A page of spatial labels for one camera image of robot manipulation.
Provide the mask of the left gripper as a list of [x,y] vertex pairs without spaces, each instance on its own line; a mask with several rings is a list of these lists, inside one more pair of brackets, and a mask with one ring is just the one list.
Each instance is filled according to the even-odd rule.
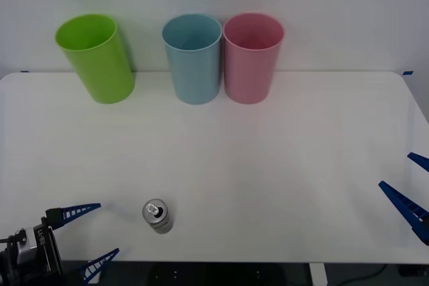
[[[62,275],[63,266],[56,244],[53,230],[92,212],[101,207],[100,203],[83,204],[66,208],[50,208],[46,210],[46,217],[41,218],[41,224],[34,228],[36,237],[36,263],[42,275]],[[89,261],[79,268],[83,283],[97,283],[103,269],[118,255],[115,248],[99,258]]]

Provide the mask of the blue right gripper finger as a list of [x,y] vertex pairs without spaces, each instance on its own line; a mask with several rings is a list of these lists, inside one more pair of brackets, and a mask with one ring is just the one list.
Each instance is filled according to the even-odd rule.
[[428,245],[428,211],[411,201],[384,181],[379,182],[379,187],[411,226],[414,234],[425,245]]
[[425,171],[429,172],[429,159],[416,153],[409,153],[407,158],[418,164]]

